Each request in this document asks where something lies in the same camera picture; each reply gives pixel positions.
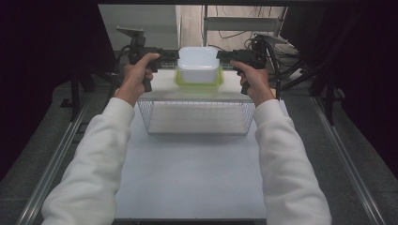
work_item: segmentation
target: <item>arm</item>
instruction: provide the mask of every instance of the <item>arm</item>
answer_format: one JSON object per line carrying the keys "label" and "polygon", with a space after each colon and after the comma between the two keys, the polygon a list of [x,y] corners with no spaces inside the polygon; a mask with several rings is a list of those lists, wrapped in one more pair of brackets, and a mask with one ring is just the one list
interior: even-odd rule
{"label": "arm", "polygon": [[244,71],[241,83],[251,85],[248,95],[256,106],[253,118],[268,224],[330,224],[328,202],[293,121],[283,114],[269,90],[267,72],[231,63]]}
{"label": "arm", "polygon": [[61,183],[45,200],[43,224],[112,224],[133,106],[144,93],[144,76],[153,78],[146,64],[157,57],[148,54],[125,67],[122,86],[104,112],[91,120]]}

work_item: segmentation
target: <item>handheld controller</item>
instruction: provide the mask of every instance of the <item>handheld controller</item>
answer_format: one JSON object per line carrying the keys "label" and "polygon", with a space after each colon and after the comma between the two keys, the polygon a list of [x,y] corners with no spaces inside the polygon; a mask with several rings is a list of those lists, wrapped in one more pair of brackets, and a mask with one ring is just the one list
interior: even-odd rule
{"label": "handheld controller", "polygon": [[[229,63],[231,60],[237,60],[256,69],[265,68],[267,62],[265,55],[263,56],[261,54],[259,56],[257,52],[254,52],[252,50],[233,50],[231,52],[218,51],[217,58],[219,58],[220,61],[223,63]],[[240,68],[237,67],[233,67],[233,70],[237,71],[237,75],[240,75],[243,72]],[[242,89],[240,90],[240,93],[243,95],[247,95],[249,87],[249,83],[245,82],[244,84],[242,84]]]}
{"label": "handheld controller", "polygon": [[[146,66],[154,73],[158,72],[158,68],[161,68],[161,62],[175,62],[179,58],[178,50],[164,50],[156,47],[145,47],[144,32],[137,32],[133,37],[131,37],[129,51],[130,64],[135,65],[147,53],[158,53],[160,55],[159,58],[149,62]],[[148,78],[144,77],[143,85],[145,92],[152,91],[152,86]]]}

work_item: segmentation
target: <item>white sweatshirt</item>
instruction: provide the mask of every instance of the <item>white sweatshirt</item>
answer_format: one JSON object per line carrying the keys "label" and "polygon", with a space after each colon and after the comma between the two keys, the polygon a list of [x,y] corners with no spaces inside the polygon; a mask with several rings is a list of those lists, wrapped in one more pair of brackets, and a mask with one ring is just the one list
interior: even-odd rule
{"label": "white sweatshirt", "polygon": [[[43,204],[43,224],[112,224],[133,117],[131,105],[114,97],[91,120],[62,182]],[[330,224],[304,145],[278,100],[258,106],[253,118],[268,225]]]}

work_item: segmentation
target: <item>hand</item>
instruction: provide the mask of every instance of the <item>hand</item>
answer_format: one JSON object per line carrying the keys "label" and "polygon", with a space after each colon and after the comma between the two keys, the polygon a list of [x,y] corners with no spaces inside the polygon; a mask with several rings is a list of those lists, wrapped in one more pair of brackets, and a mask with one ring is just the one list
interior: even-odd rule
{"label": "hand", "polygon": [[153,74],[146,65],[154,59],[159,58],[158,53],[148,53],[136,65],[127,64],[124,66],[125,78],[118,90],[116,90],[115,97],[127,101],[132,107],[135,106],[138,98],[144,93],[143,85],[144,77],[152,81]]}
{"label": "hand", "polygon": [[248,96],[253,100],[256,107],[265,101],[275,99],[269,88],[266,69],[255,69],[235,60],[231,60],[231,65],[243,71],[240,74],[240,85],[245,82],[249,83]]}

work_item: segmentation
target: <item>wire basket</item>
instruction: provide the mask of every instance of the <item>wire basket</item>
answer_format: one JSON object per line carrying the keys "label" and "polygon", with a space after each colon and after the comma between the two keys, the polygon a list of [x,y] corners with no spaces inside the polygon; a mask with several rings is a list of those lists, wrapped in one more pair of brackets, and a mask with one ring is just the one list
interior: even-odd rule
{"label": "wire basket", "polygon": [[252,102],[138,101],[149,134],[246,135],[253,120]]}

